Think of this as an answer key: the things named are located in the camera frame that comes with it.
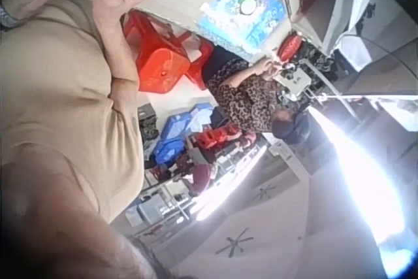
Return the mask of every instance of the cable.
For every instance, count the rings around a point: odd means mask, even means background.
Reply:
[[[418,81],[418,76],[417,74],[413,71],[413,69],[411,69],[404,61],[402,61],[399,57],[396,57],[392,52],[388,51],[387,49],[383,48],[382,46],[380,46],[378,43],[367,39],[366,37],[363,37],[361,35],[357,35],[357,34],[343,34],[340,39],[338,40],[338,42],[336,43],[339,44],[340,41],[344,38],[344,37],[358,37],[364,41],[367,41],[371,44],[373,44],[374,46],[380,48],[381,50],[383,50],[384,52],[386,52],[387,54],[389,54],[390,56],[392,56],[395,60],[397,60],[401,65],[403,65],[412,75],[413,77]]]

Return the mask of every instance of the wristwatch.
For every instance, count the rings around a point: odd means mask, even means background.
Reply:
[[[2,31],[8,31],[25,24],[26,20],[17,20],[13,18],[0,4],[0,29]]]

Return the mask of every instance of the beige shirt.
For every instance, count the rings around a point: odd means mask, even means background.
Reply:
[[[1,34],[2,163],[14,161],[22,144],[54,149],[111,222],[142,188],[137,114],[112,108],[110,69],[97,41],[62,10],[49,7],[42,16],[74,27],[33,20]]]

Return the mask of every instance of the woman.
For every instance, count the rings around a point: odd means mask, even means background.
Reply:
[[[206,87],[215,97],[225,115],[241,130],[256,133],[273,133],[289,144],[305,140],[299,137],[301,124],[295,120],[300,115],[277,102],[277,65],[263,58],[251,67],[238,56],[215,47],[203,69]],[[303,133],[309,123],[303,118]]]
[[[6,275],[173,278],[108,224],[144,178],[137,69],[120,24],[141,1],[93,0],[92,15],[91,0],[2,1]]]

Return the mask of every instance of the leopard print top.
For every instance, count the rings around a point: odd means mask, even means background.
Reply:
[[[206,87],[232,123],[241,130],[271,132],[271,116],[278,102],[270,82],[251,75],[237,88],[221,86],[224,80],[248,67],[248,62],[242,59],[230,60],[207,81]]]

